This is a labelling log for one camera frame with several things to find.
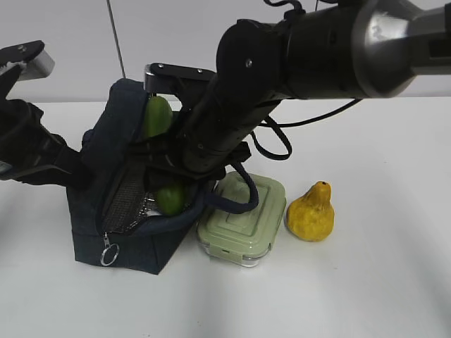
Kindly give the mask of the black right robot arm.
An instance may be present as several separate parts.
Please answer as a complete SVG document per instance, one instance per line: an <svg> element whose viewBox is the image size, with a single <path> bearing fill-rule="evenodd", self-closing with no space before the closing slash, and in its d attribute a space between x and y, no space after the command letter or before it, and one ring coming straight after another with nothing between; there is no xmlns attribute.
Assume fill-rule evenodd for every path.
<svg viewBox="0 0 451 338"><path fill-rule="evenodd" d="M197 179L250 156L245 138L284 100L385 99L422 75L450 73L450 5L334 1L307 13L298 2L278 23L240 19L215 70L148 65L150 94L172 94L182 116L144 144L153 168Z"/></svg>

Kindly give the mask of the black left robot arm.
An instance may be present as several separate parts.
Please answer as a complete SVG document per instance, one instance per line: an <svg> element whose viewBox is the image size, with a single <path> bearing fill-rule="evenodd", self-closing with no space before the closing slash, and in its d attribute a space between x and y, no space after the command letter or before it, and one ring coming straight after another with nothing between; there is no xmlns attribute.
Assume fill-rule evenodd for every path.
<svg viewBox="0 0 451 338"><path fill-rule="evenodd" d="M1 68L1 179L87 189L94 175L81 153L43 126L41 109L21 99L6 99L22 70L20 63Z"/></svg>

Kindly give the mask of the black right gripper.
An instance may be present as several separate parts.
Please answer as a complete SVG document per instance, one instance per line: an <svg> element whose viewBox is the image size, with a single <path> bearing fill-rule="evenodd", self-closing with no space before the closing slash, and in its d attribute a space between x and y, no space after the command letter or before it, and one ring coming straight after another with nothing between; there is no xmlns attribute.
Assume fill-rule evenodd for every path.
<svg viewBox="0 0 451 338"><path fill-rule="evenodd" d="M240 142L232 151L215 151L204 146L182 147L165 144L148 150L146 167L166 180L188 182L220 180L228 166L244 163L251 156L247 142Z"/></svg>

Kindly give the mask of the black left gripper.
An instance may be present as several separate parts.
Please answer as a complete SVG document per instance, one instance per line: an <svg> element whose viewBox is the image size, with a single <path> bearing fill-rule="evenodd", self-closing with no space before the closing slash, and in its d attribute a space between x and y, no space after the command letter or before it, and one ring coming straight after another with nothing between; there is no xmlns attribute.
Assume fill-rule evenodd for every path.
<svg viewBox="0 0 451 338"><path fill-rule="evenodd" d="M25 159L23 167L12 169L12 180L62 187L88 187L92 183L92 171L83 163L82 154L57 134L46 132Z"/></svg>

